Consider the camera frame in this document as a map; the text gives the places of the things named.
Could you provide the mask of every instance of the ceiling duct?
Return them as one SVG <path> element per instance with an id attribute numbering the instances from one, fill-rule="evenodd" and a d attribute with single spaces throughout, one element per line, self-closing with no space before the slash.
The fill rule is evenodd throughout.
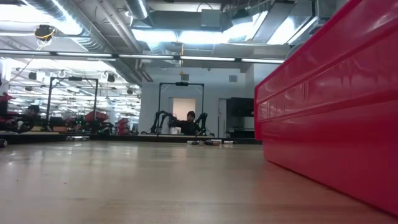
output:
<path id="1" fill-rule="evenodd" d="M 24 0 L 41 13 L 52 16 L 55 20 L 78 35 L 90 38 L 73 38 L 73 40 L 89 52 L 113 53 L 115 50 L 102 36 L 98 29 L 82 13 L 71 0 Z M 141 77 L 134 73 L 123 61 L 106 62 L 120 72 L 120 75 L 129 83 L 140 83 Z"/>
<path id="2" fill-rule="evenodd" d="M 127 8 L 135 19 L 145 19 L 149 15 L 146 0 L 126 0 Z"/>
<path id="3" fill-rule="evenodd" d="M 295 6 L 295 2 L 283 1 L 275 2 L 272 6 L 266 19 L 261 24 L 259 30 L 255 34 L 253 40 L 258 42 L 268 42 L 275 31 L 286 20 Z"/>

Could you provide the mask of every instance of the ceiling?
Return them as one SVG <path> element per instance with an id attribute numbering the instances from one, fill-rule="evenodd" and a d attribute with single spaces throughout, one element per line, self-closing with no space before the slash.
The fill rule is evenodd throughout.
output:
<path id="1" fill-rule="evenodd" d="M 138 1 L 147 4 L 148 16 L 142 20 L 132 19 L 133 12 L 126 4 Z M 322 0 L 175 0 L 174 3 L 160 0 L 20 0 L 15 2 L 29 4 L 0 6 L 0 49 L 135 54 L 160 52 L 204 57 L 285 59 L 294 45 L 306 41 L 310 37 L 308 32 L 320 26 L 345 2 L 333 0 L 328 2 L 334 4 L 324 5 L 318 4 L 318 1 Z M 46 4 L 54 6 L 55 2 L 59 6 L 57 13 L 65 14 L 61 18 L 55 17 L 56 14 L 51 11 L 43 10 Z M 250 18 L 252 22 L 234 25 L 239 9 L 246 10 L 248 15 L 243 18 Z M 211 32 L 208 30 L 212 29 L 210 26 L 203 27 L 203 20 L 208 19 L 203 15 L 207 12 L 209 15 L 214 12 L 220 14 L 219 27 Z M 202 21 L 202 27 L 200 22 L 197 26 L 198 19 Z M 50 42 L 43 43 L 33 35 L 33 30 L 44 24 L 54 26 L 56 33 Z M 137 36 L 135 34 L 138 31 L 135 30 L 146 35 Z M 166 34 L 170 33 L 176 41 L 182 41 L 184 32 L 187 34 L 193 30 L 199 31 L 198 35 L 189 37 L 188 41 L 184 40 L 184 44 L 164 41 Z M 205 32 L 222 35 L 223 41 L 212 37 L 205 40 Z M 238 68 L 246 72 L 250 66 L 238 62 L 184 61 L 181 64 L 171 60 L 131 58 L 117 59 L 115 62 L 56 58 L 4 58 L 3 62 L 5 60 L 12 67 L 10 92 L 18 95 L 18 100 L 13 101 L 11 108 L 16 111 L 23 110 L 31 103 L 39 103 L 46 108 L 50 77 L 76 76 L 97 78 L 100 89 L 98 108 L 103 111 L 117 109 L 124 116 L 139 114 L 139 85 L 152 81 L 146 68 Z M 31 80 L 30 72 L 43 77 Z M 106 80 L 108 74 L 115 74 L 114 83 Z M 71 93 L 68 88 L 73 85 L 85 87 L 84 91 L 81 88 L 78 93 Z M 89 110 L 89 105 L 93 102 L 87 99 L 93 97 L 94 89 L 89 88 L 92 85 L 93 83 L 65 80 L 63 85 L 53 91 L 56 99 L 52 103 L 51 112 L 83 113 L 84 110 Z M 27 91 L 26 86 L 32 86 L 33 90 Z M 132 95 L 127 94 L 128 88 L 134 90 Z"/>

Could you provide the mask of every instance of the wall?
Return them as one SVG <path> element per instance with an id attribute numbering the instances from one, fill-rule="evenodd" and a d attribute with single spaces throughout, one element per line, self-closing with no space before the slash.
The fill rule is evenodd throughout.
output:
<path id="1" fill-rule="evenodd" d="M 186 119 L 189 111 L 193 111 L 197 114 L 195 99 L 173 98 L 173 114 L 175 114 L 177 119 Z"/>
<path id="2" fill-rule="evenodd" d="M 154 115 L 159 102 L 159 82 L 180 82 L 180 68 L 148 68 L 153 83 L 142 84 L 141 114 L 139 131 L 148 131 L 153 125 Z M 204 112 L 208 113 L 206 125 L 212 133 L 218 130 L 218 99 L 231 97 L 246 97 L 245 74 L 238 69 L 214 68 L 208 71 L 202 68 L 184 68 L 184 73 L 190 75 L 190 83 L 205 84 Z M 230 83 L 229 75 L 237 75 L 238 82 Z M 161 109 L 170 111 L 169 98 L 194 98 L 196 100 L 197 116 L 200 114 L 201 94 L 194 87 L 170 86 L 161 96 Z"/>

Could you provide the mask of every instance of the person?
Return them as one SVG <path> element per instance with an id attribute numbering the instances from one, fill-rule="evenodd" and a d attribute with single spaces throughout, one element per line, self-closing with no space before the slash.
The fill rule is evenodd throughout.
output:
<path id="1" fill-rule="evenodd" d="M 177 121 L 176 127 L 181 128 L 181 133 L 185 135 L 197 135 L 200 131 L 199 125 L 195 123 L 195 112 L 189 111 L 186 121 Z"/>
<path id="2" fill-rule="evenodd" d="M 25 111 L 25 115 L 31 117 L 31 118 L 37 118 L 38 114 L 40 112 L 40 108 L 38 105 L 30 105 L 26 111 Z"/>

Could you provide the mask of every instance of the black frame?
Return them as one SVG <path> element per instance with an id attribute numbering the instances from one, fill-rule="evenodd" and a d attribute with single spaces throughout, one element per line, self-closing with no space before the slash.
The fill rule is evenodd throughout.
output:
<path id="1" fill-rule="evenodd" d="M 159 83 L 159 102 L 157 105 L 157 111 L 160 112 L 160 97 L 162 93 L 162 85 L 176 85 L 176 86 L 190 86 L 190 85 L 200 85 L 201 86 L 201 113 L 203 113 L 203 108 L 205 107 L 205 84 L 203 83 Z"/>
<path id="2" fill-rule="evenodd" d="M 52 82 L 54 80 L 60 80 L 55 86 L 52 86 Z M 62 80 L 69 80 L 69 81 L 83 81 L 83 80 L 93 80 L 95 81 L 95 95 L 94 95 L 94 119 L 96 118 L 96 109 L 97 109 L 97 94 L 98 94 L 98 79 L 97 78 L 80 78 L 80 77 L 68 77 L 68 78 L 60 78 L 60 77 L 51 77 L 50 78 L 50 87 L 49 87 L 49 99 L 47 101 L 47 112 L 45 116 L 45 120 L 47 123 L 50 122 L 50 104 L 51 104 L 51 93 L 52 89 L 55 88 Z"/>

